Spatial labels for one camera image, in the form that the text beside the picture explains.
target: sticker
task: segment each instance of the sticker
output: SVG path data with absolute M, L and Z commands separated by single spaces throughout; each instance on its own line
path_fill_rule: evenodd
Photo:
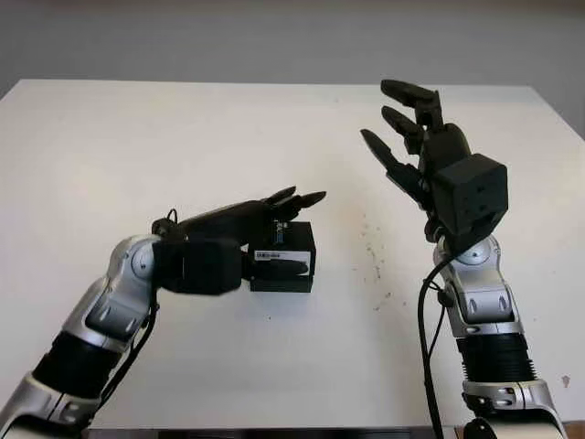
M 257 250 L 254 252 L 254 261 L 270 261 L 271 259 L 304 262 L 308 270 L 302 273 L 301 276 L 308 276 L 311 271 L 311 252 L 292 250 Z

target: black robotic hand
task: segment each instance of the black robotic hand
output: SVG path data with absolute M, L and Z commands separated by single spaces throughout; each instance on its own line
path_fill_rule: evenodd
M 507 211 L 505 166 L 471 154 L 459 127 L 443 123 L 437 91 L 399 80 L 383 80 L 381 89 L 414 109 L 416 123 L 388 106 L 382 117 L 404 137 L 408 153 L 419 156 L 418 168 L 400 163 L 371 131 L 361 134 L 388 178 L 427 212 L 427 241 L 444 236 L 452 254 L 467 250 L 489 236 Z
M 239 288 L 242 278 L 250 279 L 252 269 L 256 273 L 305 272 L 303 262 L 254 262 L 241 249 L 253 238 L 269 233 L 274 221 L 292 220 L 301 209 L 325 196 L 325 192 L 294 195 L 295 190 L 287 187 L 268 198 L 244 201 L 181 222 L 172 209 L 152 226 L 152 233 L 162 237 L 153 245 L 154 282 L 175 293 L 222 294 Z

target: robotic arm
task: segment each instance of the robotic arm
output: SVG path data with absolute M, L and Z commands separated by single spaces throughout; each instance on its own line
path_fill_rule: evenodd
M 121 241 L 106 274 L 90 286 L 49 353 L 21 380 L 0 412 L 0 438 L 78 437 L 150 336 L 159 287 L 182 294 L 221 294 L 238 288 L 255 263 L 304 272 L 302 263 L 254 262 L 240 249 L 273 221 L 292 220 L 325 196 L 294 191 L 289 187 L 182 222 L 171 211 L 175 219 L 169 214 L 155 221 L 151 235 Z
M 466 439 L 567 438 L 545 381 L 538 380 L 509 285 L 500 273 L 500 247 L 491 232 L 507 211 L 505 166 L 471 154 L 463 132 L 443 123 L 439 93 L 384 80 L 382 92 L 414 109 L 416 122 L 390 107 L 382 116 L 404 137 L 418 168 L 401 164 L 369 130 L 362 135 L 387 177 L 427 213 L 427 241 L 435 242 L 435 269 L 419 297 L 425 388 L 433 429 L 442 438 L 424 329 L 424 298 L 440 273 L 446 307 L 463 356 L 463 399 L 476 418 Z

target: silver arm joint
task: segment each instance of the silver arm joint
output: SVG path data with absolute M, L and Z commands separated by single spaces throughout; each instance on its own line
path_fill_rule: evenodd
M 434 252 L 438 263 L 446 257 L 444 241 Z M 510 287 L 500 273 L 500 246 L 493 236 L 475 244 L 447 265 L 441 276 L 453 335 L 522 333 L 522 323 Z

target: white tabletop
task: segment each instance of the white tabletop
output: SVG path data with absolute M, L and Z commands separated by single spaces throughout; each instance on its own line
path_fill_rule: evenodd
M 562 418 L 585 418 L 584 144 L 529 88 L 440 91 L 445 120 L 508 166 L 502 270 Z M 377 86 L 20 81 L 0 101 L 0 401 L 119 240 L 171 207 L 185 218 L 296 184 L 328 192 L 299 218 L 314 228 L 313 291 L 160 294 L 157 328 L 94 426 L 429 424 L 425 216 L 359 134 L 406 158 L 379 115 L 388 102 Z M 460 363 L 446 327 L 433 357 L 445 424 L 471 419 Z

